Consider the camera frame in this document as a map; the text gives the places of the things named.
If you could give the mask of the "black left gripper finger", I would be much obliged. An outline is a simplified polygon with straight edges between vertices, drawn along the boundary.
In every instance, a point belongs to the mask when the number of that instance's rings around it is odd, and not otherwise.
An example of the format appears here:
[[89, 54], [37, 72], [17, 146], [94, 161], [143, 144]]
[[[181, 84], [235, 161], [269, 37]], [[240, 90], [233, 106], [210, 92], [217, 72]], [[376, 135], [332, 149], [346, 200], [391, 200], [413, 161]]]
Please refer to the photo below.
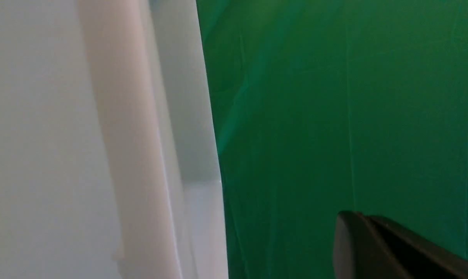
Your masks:
[[337, 279], [468, 279], [468, 261], [379, 215], [341, 211], [336, 218]]

